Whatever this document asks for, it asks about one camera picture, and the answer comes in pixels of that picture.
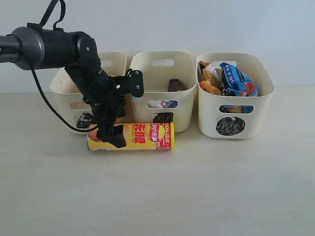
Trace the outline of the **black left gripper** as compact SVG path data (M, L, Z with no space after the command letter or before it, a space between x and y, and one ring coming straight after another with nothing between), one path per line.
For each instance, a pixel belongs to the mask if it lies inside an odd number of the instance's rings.
M126 115L125 96L118 94L114 78L108 77L104 70L98 71L96 80L84 92L83 101L92 109L98 139L105 143L112 141L117 148L125 147L124 126L114 126L117 119Z

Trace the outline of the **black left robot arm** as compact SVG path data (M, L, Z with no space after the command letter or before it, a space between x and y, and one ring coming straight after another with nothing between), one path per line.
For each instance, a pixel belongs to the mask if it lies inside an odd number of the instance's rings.
M19 27L0 38L0 61L30 70L63 68L90 105L97 124L97 138L117 148L126 146L123 126L116 126L123 111L121 83L124 76L112 77L102 68L95 40L88 34L61 30Z

